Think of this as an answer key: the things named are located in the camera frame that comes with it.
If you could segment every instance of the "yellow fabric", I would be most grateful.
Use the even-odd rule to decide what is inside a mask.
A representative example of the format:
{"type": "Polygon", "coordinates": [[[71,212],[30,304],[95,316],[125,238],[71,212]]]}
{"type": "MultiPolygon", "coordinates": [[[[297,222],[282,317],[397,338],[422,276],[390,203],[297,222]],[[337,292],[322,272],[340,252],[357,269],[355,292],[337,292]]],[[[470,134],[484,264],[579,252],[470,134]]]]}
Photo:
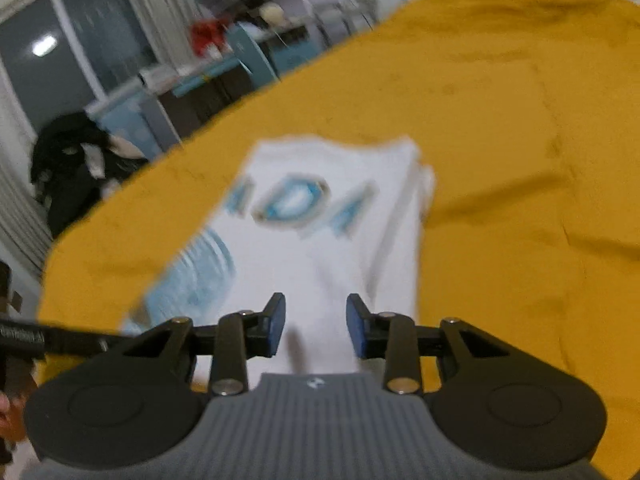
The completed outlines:
{"type": "MultiPolygon", "coordinates": [[[[640,467],[640,9],[421,0],[217,117],[58,244],[40,317],[115,329],[252,144],[409,134],[438,177],[421,321],[459,316],[592,384],[594,459],[640,467]]],[[[437,384],[425,364],[429,386],[437,384]]]]}

